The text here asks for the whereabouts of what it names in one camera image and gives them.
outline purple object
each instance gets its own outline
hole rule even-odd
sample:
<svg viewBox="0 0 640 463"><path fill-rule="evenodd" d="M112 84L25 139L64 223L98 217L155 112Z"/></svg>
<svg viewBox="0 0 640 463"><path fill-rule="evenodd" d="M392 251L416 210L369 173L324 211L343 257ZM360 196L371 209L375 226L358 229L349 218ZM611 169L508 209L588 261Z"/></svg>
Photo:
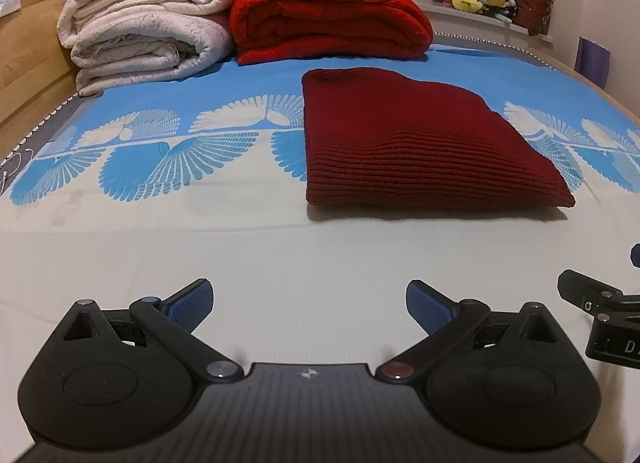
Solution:
<svg viewBox="0 0 640 463"><path fill-rule="evenodd" d="M596 86L604 89L609 76L611 52L590 40L580 38L578 56L575 58L575 71L587 77Z"/></svg>

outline folded sweater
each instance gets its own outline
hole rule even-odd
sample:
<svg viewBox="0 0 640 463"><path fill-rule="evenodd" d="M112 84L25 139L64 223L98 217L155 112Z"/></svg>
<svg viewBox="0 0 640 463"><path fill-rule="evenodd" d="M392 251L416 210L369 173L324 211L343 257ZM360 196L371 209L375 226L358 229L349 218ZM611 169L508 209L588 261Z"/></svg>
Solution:
<svg viewBox="0 0 640 463"><path fill-rule="evenodd" d="M471 91L376 68L312 70L302 85L312 205L575 204L554 164Z"/></svg>

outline red blanket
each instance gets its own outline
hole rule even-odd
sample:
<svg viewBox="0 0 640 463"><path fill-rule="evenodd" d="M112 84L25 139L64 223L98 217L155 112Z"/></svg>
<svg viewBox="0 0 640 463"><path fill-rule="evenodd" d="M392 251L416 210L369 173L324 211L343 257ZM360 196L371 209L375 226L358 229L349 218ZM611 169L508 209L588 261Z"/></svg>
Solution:
<svg viewBox="0 0 640 463"><path fill-rule="evenodd" d="M412 58L433 40L412 0L235 0L230 26L240 64L321 55Z"/></svg>

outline blue gripper pad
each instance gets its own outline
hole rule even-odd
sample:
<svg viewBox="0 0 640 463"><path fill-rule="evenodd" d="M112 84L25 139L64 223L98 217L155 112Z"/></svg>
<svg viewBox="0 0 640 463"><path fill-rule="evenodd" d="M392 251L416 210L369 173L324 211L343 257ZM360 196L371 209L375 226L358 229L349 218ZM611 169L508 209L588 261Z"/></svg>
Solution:
<svg viewBox="0 0 640 463"><path fill-rule="evenodd" d="M433 335L455 318L454 310L457 306L457 303L439 294L422 281L412 281L407 286L407 311L429 335Z"/></svg>
<svg viewBox="0 0 640 463"><path fill-rule="evenodd" d="M166 299L164 314L182 329L191 333L213 310L213 287L199 279Z"/></svg>

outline folded red blanket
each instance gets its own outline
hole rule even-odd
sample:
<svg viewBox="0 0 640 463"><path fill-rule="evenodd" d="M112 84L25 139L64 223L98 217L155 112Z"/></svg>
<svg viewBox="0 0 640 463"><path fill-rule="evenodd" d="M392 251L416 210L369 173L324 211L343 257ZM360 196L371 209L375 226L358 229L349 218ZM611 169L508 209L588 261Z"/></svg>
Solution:
<svg viewBox="0 0 640 463"><path fill-rule="evenodd" d="M312 205L572 207L554 164L471 91L377 68L302 79Z"/></svg>
<svg viewBox="0 0 640 463"><path fill-rule="evenodd" d="M235 0L230 25L240 64L319 55L412 58L433 40L412 0Z"/></svg>

